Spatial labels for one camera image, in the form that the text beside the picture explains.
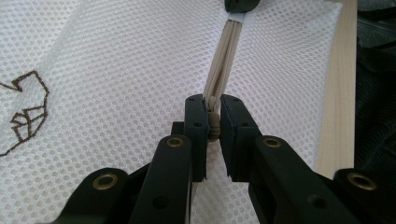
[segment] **black line drawing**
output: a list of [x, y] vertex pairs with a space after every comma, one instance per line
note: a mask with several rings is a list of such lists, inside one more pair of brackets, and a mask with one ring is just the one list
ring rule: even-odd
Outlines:
[[12, 91], [23, 92], [24, 87], [21, 86], [23, 82], [27, 82], [29, 84], [28, 87], [35, 88], [35, 91], [40, 91], [35, 93], [43, 94], [44, 97], [42, 102], [39, 102], [39, 105], [22, 108], [21, 111], [13, 115], [10, 125], [12, 131], [15, 133], [15, 143], [10, 143], [9, 148], [0, 148], [0, 157], [6, 156], [19, 145], [35, 137], [48, 116], [47, 98], [50, 91], [37, 71], [29, 72], [28, 74], [14, 79], [11, 82], [12, 86], [0, 82], [0, 89], [7, 88]]

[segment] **white mesh fabric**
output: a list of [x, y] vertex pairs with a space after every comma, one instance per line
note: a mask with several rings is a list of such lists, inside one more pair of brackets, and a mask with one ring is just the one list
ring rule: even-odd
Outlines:
[[[1, 25], [10, 28], [0, 35], [0, 47], [6, 49], [0, 52], [0, 82], [10, 84], [36, 70], [49, 95], [48, 116], [36, 136], [0, 158], [0, 222], [52, 221], [86, 175], [104, 167], [131, 173], [149, 162], [158, 141], [170, 133], [172, 121], [183, 119], [185, 98], [204, 89], [228, 18], [222, 2], [1, 2]], [[308, 136], [307, 146], [317, 143], [318, 133], [312, 134], [311, 126], [302, 125], [301, 120], [307, 119], [319, 130], [324, 75], [338, 11], [339, 5], [321, 1], [262, 1], [245, 18], [226, 92], [245, 102], [263, 133], [280, 133], [311, 166], [315, 148], [307, 149], [310, 157], [305, 157], [302, 140], [294, 141], [300, 135], [276, 132], [276, 123], [269, 126], [268, 116], [276, 114], [277, 122], [288, 124], [285, 128], [281, 123], [279, 128]], [[299, 22], [291, 18], [296, 17], [304, 18], [300, 22], [305, 25], [299, 27], [311, 33], [302, 35], [304, 31], [294, 28]], [[288, 41], [282, 40], [282, 32], [289, 30], [283, 25], [289, 23], [296, 35], [285, 35]], [[292, 42], [294, 49], [288, 49]], [[294, 55], [300, 52], [306, 53], [305, 61]], [[308, 111], [312, 116], [292, 117], [298, 120], [291, 123], [289, 114], [278, 115], [276, 106], [270, 111], [274, 104], [265, 104], [264, 97], [277, 97], [279, 90], [268, 86], [257, 71], [283, 78], [296, 95], [313, 99], [313, 109]], [[308, 82], [312, 94], [293, 89], [292, 83], [304, 86], [297, 78]], [[21, 87], [26, 91], [0, 86], [5, 108], [0, 110], [1, 129], [13, 113], [43, 104], [37, 78], [22, 80]], [[302, 115], [299, 103], [307, 102], [293, 104]], [[3, 150], [7, 139], [0, 138]], [[207, 171], [208, 180], [198, 186], [193, 201], [191, 222], [257, 223], [247, 185], [227, 178], [218, 143], [208, 149]]]
[[[27, 4], [47, 13], [46, 4]], [[24, 18], [31, 5], [20, 5], [12, 6], [16, 26], [42, 29], [25, 23], [43, 18]], [[18, 69], [2, 63], [11, 75], [2, 74], [1, 82], [35, 69], [49, 89], [49, 115], [34, 138], [0, 158], [0, 222], [52, 221], [89, 173], [103, 167], [131, 173], [150, 162], [172, 121], [183, 120], [184, 100], [203, 91], [227, 18], [222, 1], [86, 1], [49, 52], [9, 38], [13, 48], [44, 50], [46, 56], [15, 63]], [[45, 35], [36, 38], [50, 42]], [[14, 61], [25, 60], [24, 52]], [[22, 86], [38, 87], [31, 80]], [[20, 109], [15, 105], [31, 102], [3, 100], [14, 101], [8, 104], [12, 113]]]

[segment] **white perforated material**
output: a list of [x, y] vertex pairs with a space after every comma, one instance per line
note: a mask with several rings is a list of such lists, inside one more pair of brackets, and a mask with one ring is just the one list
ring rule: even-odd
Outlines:
[[[227, 88], [263, 133], [280, 133], [311, 166], [338, 9], [262, 1], [245, 18]], [[222, 0], [1, 1], [0, 10], [1, 153], [15, 141], [3, 134], [15, 113], [39, 107], [15, 118], [25, 122], [46, 114], [42, 105], [48, 112], [42, 126], [21, 126], [25, 137], [39, 130], [0, 158], [0, 223], [50, 222], [91, 172], [148, 163], [172, 121], [183, 120], [185, 98], [204, 90], [228, 18]], [[39, 77], [20, 80], [23, 92], [6, 88], [31, 70]], [[191, 222], [257, 223], [247, 185], [226, 176], [219, 143], [207, 171]]]
[[[30, 8], [42, 13], [24, 18]], [[5, 26], [15, 21], [13, 26], [40, 34], [34, 37], [38, 44], [2, 40], [8, 52], [22, 49], [2, 62], [2, 72], [12, 76], [2, 74], [1, 82], [10, 84], [35, 69], [49, 89], [49, 115], [36, 137], [0, 158], [1, 223], [52, 221], [89, 173], [103, 167], [131, 173], [150, 162], [172, 122], [183, 120], [184, 100], [203, 91], [228, 18], [222, 1], [86, 1], [66, 26], [44, 3], [8, 10], [16, 15], [5, 18]], [[41, 35], [48, 26], [64, 29], [55, 44]], [[38, 56], [21, 65], [30, 52], [24, 48]], [[39, 87], [27, 79], [21, 84]], [[29, 102], [8, 104], [12, 114], [1, 122], [9, 123], [20, 110], [15, 104]]]

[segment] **metal screw hole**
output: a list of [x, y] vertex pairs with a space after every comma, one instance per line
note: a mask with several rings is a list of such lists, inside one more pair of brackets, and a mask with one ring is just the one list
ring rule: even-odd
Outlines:
[[358, 173], [350, 173], [347, 175], [347, 180], [354, 186], [361, 189], [366, 189], [366, 190], [376, 189], [376, 183], [365, 175], [361, 175]]
[[262, 142], [265, 145], [267, 145], [268, 147], [280, 147], [281, 146], [279, 140], [277, 140], [275, 138], [265, 138]]
[[111, 189], [118, 180], [117, 176], [111, 173], [99, 175], [93, 180], [92, 186], [99, 190]]
[[181, 140], [181, 138], [169, 138], [166, 141], [166, 145], [168, 145], [169, 147], [180, 147], [181, 145], [183, 145], [183, 140]]

